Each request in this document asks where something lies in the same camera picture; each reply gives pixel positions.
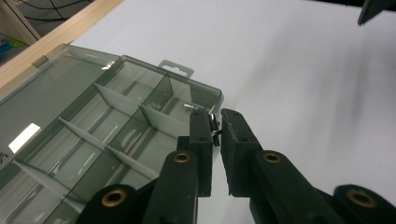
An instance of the brass insert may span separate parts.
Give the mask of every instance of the brass insert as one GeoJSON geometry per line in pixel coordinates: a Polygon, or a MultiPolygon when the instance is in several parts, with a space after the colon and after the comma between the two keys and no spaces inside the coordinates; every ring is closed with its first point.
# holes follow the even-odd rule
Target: brass insert
{"type": "Polygon", "coordinates": [[[350,201],[352,201],[355,204],[358,204],[362,207],[367,207],[367,208],[375,208],[376,207],[376,200],[371,196],[370,194],[366,193],[363,190],[359,189],[350,189],[347,193],[346,196],[350,201]]]}
{"type": "Polygon", "coordinates": [[[282,159],[276,155],[275,153],[265,153],[264,154],[264,159],[266,161],[272,162],[272,163],[278,163],[280,162],[282,159]]]}
{"type": "Polygon", "coordinates": [[[102,205],[105,207],[115,207],[123,203],[126,199],[126,192],[123,189],[113,189],[102,198],[102,205]]]}
{"type": "Polygon", "coordinates": [[[184,163],[191,160],[191,156],[187,153],[180,152],[174,157],[175,162],[184,163]]]}

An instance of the white table surface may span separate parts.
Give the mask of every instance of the white table surface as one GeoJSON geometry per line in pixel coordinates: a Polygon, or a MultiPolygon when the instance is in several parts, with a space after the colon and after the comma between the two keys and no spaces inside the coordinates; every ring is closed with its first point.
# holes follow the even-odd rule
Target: white table surface
{"type": "MultiPolygon", "coordinates": [[[[396,204],[396,14],[303,0],[125,0],[73,45],[195,70],[263,148],[310,183],[371,189],[396,204]]],[[[222,160],[198,223],[254,223],[228,196],[222,160]]]]}

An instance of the plastic storage box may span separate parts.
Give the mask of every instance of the plastic storage box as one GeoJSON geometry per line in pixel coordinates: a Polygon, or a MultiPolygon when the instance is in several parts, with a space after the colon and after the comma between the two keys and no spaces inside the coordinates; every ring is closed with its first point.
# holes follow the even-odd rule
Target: plastic storage box
{"type": "Polygon", "coordinates": [[[0,223],[73,223],[92,195],[156,178],[190,112],[220,90],[127,56],[63,45],[0,104],[0,223]]]}

